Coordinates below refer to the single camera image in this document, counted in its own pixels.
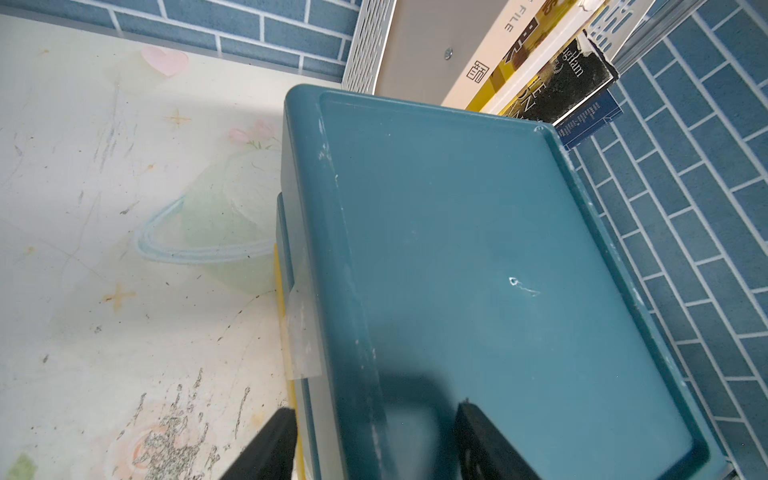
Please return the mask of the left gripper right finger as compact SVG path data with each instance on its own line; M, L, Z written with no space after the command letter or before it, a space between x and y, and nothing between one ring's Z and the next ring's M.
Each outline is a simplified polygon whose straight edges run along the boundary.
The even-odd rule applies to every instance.
M454 436L462 479L540 479L477 405L459 404Z

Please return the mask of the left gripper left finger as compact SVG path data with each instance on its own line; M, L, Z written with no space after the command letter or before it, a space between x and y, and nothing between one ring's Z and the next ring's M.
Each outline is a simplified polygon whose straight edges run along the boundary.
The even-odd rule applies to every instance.
M290 480L298 443L296 412L279 408L221 480Z

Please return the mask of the teal drawer cabinet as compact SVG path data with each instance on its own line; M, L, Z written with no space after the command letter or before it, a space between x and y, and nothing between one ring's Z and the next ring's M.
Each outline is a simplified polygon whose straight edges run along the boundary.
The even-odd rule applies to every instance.
M548 125L299 85L277 245L307 479L462 479L477 405L540 479L727 479Z

